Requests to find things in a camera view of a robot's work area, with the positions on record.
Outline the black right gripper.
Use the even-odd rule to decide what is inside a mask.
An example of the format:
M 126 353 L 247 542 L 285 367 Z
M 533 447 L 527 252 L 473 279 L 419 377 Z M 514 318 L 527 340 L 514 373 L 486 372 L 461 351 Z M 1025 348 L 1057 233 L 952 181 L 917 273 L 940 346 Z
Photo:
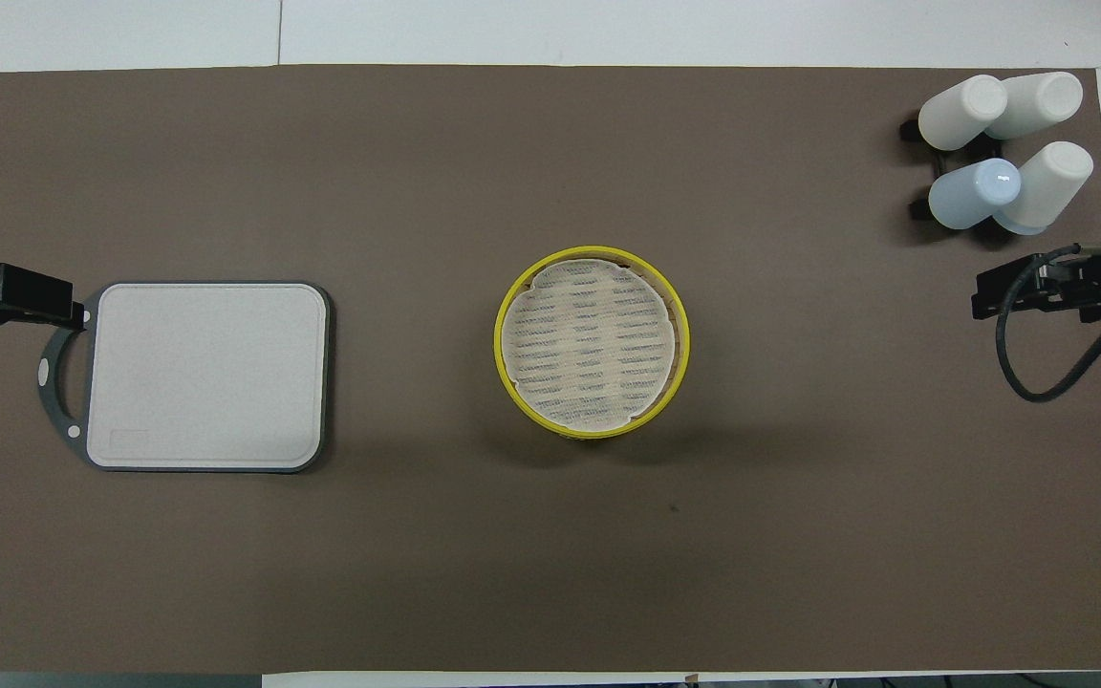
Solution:
M 1032 253 L 975 277 L 971 296 L 974 319 L 996 317 L 1014 279 L 1042 253 Z M 1038 267 L 1026 279 L 1012 305 L 1013 312 L 1078 312 L 1080 323 L 1101 321 L 1101 254 L 1062 258 Z

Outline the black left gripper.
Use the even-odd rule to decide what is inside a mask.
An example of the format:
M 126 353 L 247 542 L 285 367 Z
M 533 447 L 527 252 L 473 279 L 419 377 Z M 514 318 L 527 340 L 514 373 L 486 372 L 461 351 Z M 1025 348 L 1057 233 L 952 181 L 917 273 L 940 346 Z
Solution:
M 86 309 L 73 298 L 73 284 L 47 274 L 0 263 L 0 326 L 47 325 L 73 332 L 86 326 Z

